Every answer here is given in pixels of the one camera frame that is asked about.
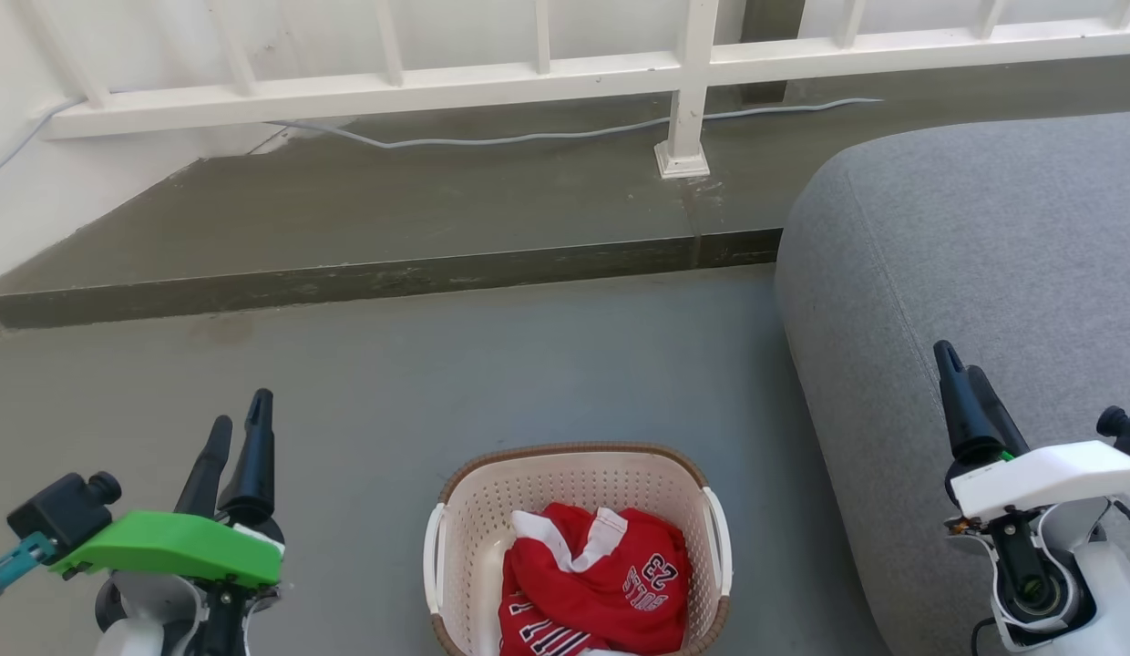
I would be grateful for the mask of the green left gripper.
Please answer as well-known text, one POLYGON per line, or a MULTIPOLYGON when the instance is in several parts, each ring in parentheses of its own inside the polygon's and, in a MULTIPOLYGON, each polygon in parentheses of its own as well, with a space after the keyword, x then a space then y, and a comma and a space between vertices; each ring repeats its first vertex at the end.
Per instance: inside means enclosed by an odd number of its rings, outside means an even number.
POLYGON ((103 569, 165 574, 186 579, 231 581, 260 589, 281 581, 282 549, 266 537, 282 537, 276 509, 273 394, 257 390, 244 420, 244 443, 228 486, 218 499, 221 472, 231 457, 232 420, 214 420, 173 511, 128 511, 69 556, 51 565, 62 574, 87 565, 103 569), (215 522, 223 516, 233 527, 215 522))

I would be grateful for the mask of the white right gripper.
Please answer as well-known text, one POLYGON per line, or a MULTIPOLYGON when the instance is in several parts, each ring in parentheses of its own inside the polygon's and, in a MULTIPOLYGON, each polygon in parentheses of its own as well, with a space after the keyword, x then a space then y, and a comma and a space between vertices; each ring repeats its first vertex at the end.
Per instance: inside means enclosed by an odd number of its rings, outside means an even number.
POLYGON ((960 466, 981 466, 951 479, 965 518, 990 523, 1008 511, 1130 493, 1130 456, 1101 441, 1031 452, 984 370, 966 368, 948 341, 933 344, 933 357, 951 457, 960 466), (996 462, 1005 449, 1017 457, 996 462))

